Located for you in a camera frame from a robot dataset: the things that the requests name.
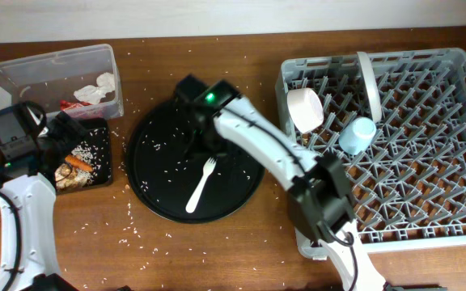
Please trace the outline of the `red snack wrapper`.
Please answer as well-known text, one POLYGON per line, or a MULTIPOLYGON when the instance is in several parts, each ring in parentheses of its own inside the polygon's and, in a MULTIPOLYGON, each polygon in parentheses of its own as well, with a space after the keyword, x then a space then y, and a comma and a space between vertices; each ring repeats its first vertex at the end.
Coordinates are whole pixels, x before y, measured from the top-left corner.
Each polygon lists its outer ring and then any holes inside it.
POLYGON ((65 101, 65 100, 62 100, 60 102, 60 109, 62 111, 72 110, 72 109, 76 109, 76 108, 83 108, 83 107, 86 107, 86 106, 91 106, 91 104, 86 103, 86 102, 68 102, 68 101, 65 101))

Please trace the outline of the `orange carrot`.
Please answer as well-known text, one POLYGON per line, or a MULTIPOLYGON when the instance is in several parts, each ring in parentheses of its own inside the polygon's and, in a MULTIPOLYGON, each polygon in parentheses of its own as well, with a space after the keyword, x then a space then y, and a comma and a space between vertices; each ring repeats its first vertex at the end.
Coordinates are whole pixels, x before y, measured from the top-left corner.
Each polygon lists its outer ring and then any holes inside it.
POLYGON ((73 155, 67 155, 64 158, 65 162, 70 164, 71 166, 85 172, 93 172, 93 167, 88 164, 87 162, 84 162, 83 160, 76 158, 73 155))

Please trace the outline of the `white napkin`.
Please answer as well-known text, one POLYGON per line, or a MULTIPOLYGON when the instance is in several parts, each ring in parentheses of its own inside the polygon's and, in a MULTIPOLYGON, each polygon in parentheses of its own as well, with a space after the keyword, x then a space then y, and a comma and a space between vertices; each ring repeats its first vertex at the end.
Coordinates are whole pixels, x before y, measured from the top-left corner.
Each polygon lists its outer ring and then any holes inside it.
POLYGON ((87 85, 74 92, 74 97, 84 103, 90 105, 99 104, 106 97, 107 93, 111 93, 116 89, 116 81, 114 74, 103 73, 96 79, 97 86, 87 85))

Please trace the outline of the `pink bowl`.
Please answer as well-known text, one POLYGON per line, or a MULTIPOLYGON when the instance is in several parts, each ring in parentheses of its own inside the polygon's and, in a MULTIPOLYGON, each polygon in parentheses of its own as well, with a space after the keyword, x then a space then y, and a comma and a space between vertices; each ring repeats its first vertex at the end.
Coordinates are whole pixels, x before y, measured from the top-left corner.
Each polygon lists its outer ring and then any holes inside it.
POLYGON ((294 126, 300 133, 309 133, 324 122, 323 105, 311 88, 290 90, 287 107, 294 126))

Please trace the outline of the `light blue cup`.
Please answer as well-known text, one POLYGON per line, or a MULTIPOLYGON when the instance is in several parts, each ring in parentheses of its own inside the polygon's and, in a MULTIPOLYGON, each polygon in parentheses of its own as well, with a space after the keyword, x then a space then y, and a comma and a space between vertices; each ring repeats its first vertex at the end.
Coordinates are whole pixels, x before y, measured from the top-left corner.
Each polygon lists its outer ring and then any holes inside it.
POLYGON ((370 146, 375 134, 374 121, 367 117, 358 117, 341 131, 339 145, 345 153, 358 155, 370 146))

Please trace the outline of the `grey plate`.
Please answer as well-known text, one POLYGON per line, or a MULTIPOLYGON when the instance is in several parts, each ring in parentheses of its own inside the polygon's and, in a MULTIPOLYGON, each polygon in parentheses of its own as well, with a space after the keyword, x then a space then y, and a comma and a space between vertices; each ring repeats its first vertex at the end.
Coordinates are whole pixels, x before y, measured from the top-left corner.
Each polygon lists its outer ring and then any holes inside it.
POLYGON ((371 119, 378 123, 382 120, 382 105, 371 59, 367 53, 357 52, 358 67, 364 82, 371 119))

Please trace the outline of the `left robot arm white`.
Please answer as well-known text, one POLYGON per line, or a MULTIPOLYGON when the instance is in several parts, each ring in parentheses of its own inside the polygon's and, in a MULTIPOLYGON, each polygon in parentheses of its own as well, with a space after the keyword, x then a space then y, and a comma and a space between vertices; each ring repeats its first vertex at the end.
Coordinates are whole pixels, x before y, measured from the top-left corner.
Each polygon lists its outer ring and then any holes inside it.
POLYGON ((72 290, 57 262, 55 172, 87 130, 32 101, 0 110, 0 290, 72 290))

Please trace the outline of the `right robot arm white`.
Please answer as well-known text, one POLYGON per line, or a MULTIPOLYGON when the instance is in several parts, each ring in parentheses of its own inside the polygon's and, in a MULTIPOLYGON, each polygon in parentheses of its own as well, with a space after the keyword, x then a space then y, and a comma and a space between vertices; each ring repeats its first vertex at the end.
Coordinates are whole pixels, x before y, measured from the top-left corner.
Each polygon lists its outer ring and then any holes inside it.
POLYGON ((238 146, 281 184, 295 229, 326 250, 345 290, 387 288, 359 238, 356 200, 336 155, 288 139, 225 80, 208 86, 190 74, 176 84, 174 99, 189 119, 187 156, 224 157, 238 146))

